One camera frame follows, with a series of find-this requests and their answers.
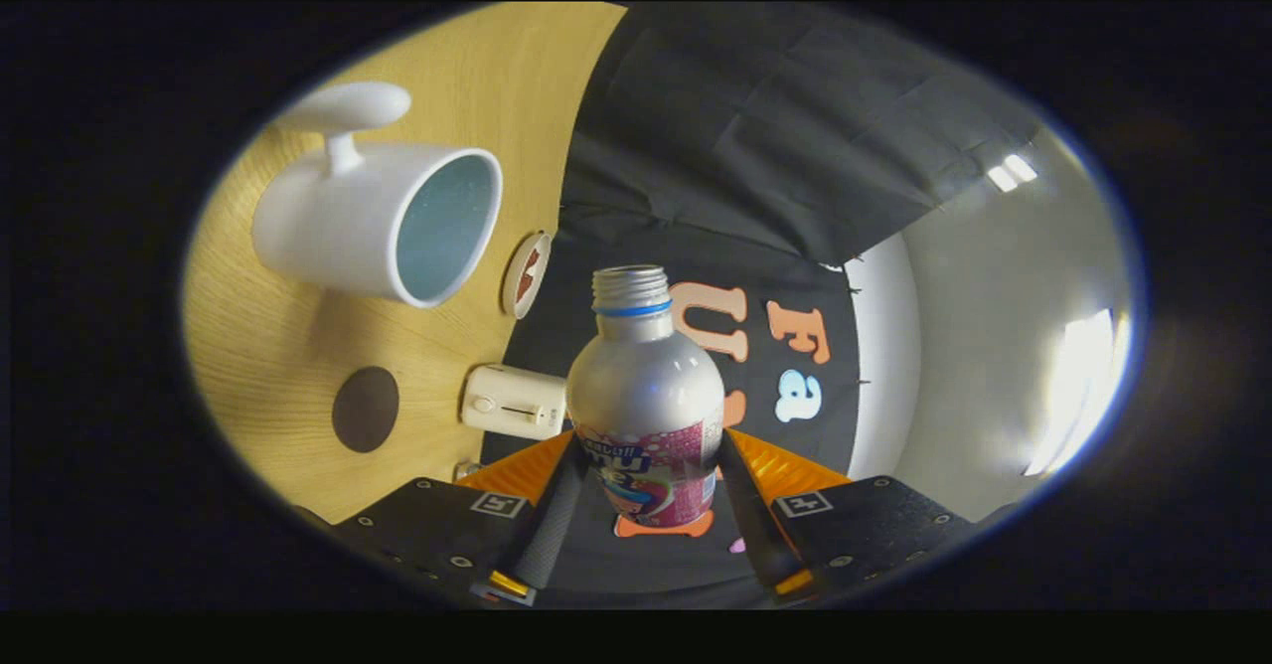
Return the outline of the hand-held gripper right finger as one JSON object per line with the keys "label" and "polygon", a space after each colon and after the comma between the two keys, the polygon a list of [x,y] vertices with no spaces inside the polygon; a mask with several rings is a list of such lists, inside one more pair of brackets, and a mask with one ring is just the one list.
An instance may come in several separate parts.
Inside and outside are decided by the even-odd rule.
{"label": "hand-held gripper right finger", "polygon": [[864,597],[974,538],[974,523],[893,474],[854,481],[729,427],[717,466],[771,597]]}

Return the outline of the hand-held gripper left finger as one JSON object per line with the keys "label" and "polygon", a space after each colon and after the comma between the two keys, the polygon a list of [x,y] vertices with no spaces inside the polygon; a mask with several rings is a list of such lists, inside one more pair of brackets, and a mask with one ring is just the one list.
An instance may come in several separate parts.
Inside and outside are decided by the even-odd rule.
{"label": "hand-held gripper left finger", "polygon": [[553,578],[586,469],[575,434],[561,432],[455,483],[413,478],[333,533],[431,599],[530,608]]}

